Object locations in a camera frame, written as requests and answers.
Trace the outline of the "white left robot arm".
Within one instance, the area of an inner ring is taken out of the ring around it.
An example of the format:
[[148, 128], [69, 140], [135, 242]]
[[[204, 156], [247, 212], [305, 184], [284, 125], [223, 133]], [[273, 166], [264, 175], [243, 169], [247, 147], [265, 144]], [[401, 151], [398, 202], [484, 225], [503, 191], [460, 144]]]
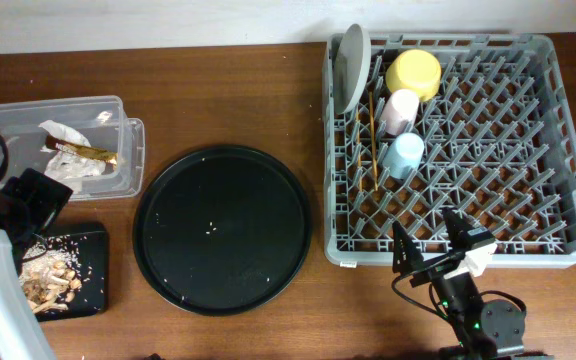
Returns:
[[[8, 161], [8, 148], [0, 135], [0, 182]], [[0, 359], [55, 357], [18, 277], [27, 250], [52, 225], [71, 195], [68, 186], [30, 168], [0, 184]]]

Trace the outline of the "wooden chopstick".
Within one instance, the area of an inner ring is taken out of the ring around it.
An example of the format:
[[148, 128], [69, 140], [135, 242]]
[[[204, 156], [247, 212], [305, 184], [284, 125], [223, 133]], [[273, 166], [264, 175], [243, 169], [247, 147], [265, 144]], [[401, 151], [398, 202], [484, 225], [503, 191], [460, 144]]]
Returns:
[[363, 166], [362, 166], [362, 143], [361, 143], [361, 119], [360, 119], [360, 110], [359, 108], [356, 111], [355, 121], [357, 125], [357, 134], [356, 134], [356, 153], [357, 153], [357, 174], [358, 176], [358, 191], [359, 193], [363, 192]]
[[377, 166], [377, 147], [376, 147], [376, 129], [374, 117], [374, 97], [372, 91], [368, 92], [369, 95], [369, 125], [370, 125], [370, 140], [371, 140], [371, 169], [373, 174], [373, 188], [378, 191], [378, 166]]

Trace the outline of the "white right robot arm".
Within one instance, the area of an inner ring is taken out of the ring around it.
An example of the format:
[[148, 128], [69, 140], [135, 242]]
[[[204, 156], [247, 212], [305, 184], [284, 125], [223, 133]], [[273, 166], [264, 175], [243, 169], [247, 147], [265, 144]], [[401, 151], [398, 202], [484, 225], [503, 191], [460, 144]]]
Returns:
[[438, 350], [440, 359], [548, 359], [525, 349], [527, 306], [508, 293], [481, 292], [474, 278], [483, 274], [497, 249], [496, 238], [450, 208], [442, 210], [452, 249], [426, 259], [400, 222], [392, 224], [391, 287], [408, 303], [439, 317], [452, 328], [458, 344]]

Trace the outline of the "yellow bowl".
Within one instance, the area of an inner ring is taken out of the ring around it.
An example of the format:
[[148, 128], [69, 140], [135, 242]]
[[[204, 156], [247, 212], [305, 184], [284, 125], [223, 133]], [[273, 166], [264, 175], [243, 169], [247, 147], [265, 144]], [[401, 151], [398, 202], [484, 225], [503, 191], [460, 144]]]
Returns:
[[427, 102], [439, 91], [442, 68], [438, 59], [421, 49], [410, 49], [397, 56], [388, 67], [385, 81], [394, 93], [401, 89], [413, 91], [421, 102]]

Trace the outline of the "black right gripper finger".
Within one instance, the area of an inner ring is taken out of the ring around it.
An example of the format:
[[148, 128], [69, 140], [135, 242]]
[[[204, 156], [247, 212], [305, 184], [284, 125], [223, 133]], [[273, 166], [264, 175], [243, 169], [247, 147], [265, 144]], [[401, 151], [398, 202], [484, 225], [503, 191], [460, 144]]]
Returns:
[[424, 257], [406, 229], [398, 222], [392, 224], [394, 273], [407, 274], [422, 268]]
[[450, 208], [442, 210], [448, 238], [455, 250], [474, 250], [493, 243], [493, 234], [485, 227], [474, 227]]

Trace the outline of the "pink cup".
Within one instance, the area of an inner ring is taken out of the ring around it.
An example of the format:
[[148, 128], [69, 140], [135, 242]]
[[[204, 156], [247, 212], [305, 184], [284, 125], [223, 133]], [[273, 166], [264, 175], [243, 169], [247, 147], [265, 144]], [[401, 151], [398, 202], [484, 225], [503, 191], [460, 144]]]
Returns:
[[380, 120], [386, 125], [385, 132], [397, 136], [416, 120], [419, 96], [412, 90], [396, 90], [386, 102]]

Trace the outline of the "grey plate with food scraps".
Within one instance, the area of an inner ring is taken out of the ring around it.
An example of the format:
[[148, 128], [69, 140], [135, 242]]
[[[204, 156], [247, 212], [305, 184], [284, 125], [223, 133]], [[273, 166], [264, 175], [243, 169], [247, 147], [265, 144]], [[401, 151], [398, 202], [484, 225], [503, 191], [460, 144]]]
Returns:
[[333, 64], [333, 98], [336, 114], [350, 112], [368, 81], [371, 62], [369, 33], [359, 24], [343, 35]]

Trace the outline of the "light blue cup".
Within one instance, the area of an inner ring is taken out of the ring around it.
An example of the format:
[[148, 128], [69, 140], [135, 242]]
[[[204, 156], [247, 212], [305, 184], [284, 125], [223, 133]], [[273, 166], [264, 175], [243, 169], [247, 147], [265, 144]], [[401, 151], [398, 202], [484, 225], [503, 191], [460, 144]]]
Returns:
[[382, 166], [397, 180], [405, 180], [416, 171], [421, 163], [425, 145], [422, 138], [414, 133], [403, 133], [388, 147]]

